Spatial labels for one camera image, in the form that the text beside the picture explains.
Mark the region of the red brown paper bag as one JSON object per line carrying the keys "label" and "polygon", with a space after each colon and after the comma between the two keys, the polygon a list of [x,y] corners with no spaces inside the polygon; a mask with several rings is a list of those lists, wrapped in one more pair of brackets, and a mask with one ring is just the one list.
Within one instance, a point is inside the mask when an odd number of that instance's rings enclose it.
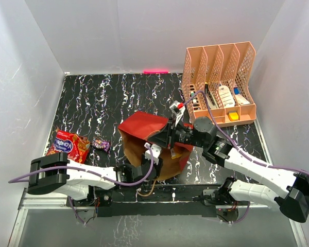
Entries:
{"label": "red brown paper bag", "polygon": [[[147,146],[152,142],[148,138],[165,127],[168,118],[137,111],[118,126],[118,131],[123,140],[124,155],[135,168],[141,166],[142,155],[147,151]],[[179,175],[184,169],[193,146],[177,143],[171,154],[169,148],[162,148],[159,155],[163,159],[163,167],[157,175],[158,181],[170,179]]]}

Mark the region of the purple M&M's pack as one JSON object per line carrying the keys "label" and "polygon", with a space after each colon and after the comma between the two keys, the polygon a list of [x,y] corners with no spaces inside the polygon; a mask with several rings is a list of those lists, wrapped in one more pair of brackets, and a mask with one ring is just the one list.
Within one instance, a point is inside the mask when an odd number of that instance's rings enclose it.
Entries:
{"label": "purple M&M's pack", "polygon": [[107,140],[94,138],[92,141],[92,147],[98,150],[102,150],[104,152],[109,152],[111,144]]}

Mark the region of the red candy bag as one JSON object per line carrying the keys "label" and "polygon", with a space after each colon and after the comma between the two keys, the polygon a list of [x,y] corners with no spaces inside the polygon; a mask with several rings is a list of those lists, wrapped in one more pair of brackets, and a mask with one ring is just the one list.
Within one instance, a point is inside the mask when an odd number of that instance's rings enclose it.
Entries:
{"label": "red candy bag", "polygon": [[90,149],[90,140],[87,137],[79,136],[76,133],[70,133],[58,130],[56,137],[47,152],[47,156],[64,152],[70,160],[84,164]]}

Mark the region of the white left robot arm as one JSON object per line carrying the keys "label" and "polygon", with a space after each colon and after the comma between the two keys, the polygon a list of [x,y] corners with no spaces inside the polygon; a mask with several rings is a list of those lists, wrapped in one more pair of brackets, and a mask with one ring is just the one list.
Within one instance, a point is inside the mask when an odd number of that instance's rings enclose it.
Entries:
{"label": "white left robot arm", "polygon": [[110,190],[115,186],[133,187],[159,176],[163,160],[156,151],[142,154],[141,165],[98,167],[70,160],[66,153],[55,153],[31,161],[27,193],[45,195],[61,193],[84,205],[95,202],[96,192],[91,187]]}

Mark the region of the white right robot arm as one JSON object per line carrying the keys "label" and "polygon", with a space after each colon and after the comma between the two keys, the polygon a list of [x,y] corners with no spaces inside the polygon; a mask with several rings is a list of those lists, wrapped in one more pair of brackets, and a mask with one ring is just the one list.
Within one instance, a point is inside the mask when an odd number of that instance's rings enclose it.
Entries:
{"label": "white right robot arm", "polygon": [[212,164],[234,170],[252,178],[256,183],[246,183],[236,178],[227,178],[211,196],[204,199],[231,204],[248,201],[279,209],[286,217],[306,222],[309,216],[309,173],[275,167],[240,149],[228,137],[219,134],[208,117],[199,117],[192,127],[173,123],[170,118],[148,140],[163,148],[186,144],[202,148],[202,156]]}

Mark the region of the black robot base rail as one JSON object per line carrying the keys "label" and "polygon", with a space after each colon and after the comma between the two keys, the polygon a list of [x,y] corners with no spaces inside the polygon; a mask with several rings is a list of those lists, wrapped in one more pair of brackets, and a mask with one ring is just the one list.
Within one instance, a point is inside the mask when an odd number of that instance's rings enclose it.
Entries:
{"label": "black robot base rail", "polygon": [[143,197],[134,187],[91,188],[85,200],[74,200],[72,204],[78,210],[95,210],[97,217],[195,215],[215,218],[223,209],[225,217],[237,219],[238,210],[248,203],[210,202],[210,194],[218,189],[218,185],[206,184],[157,184],[151,195]]}

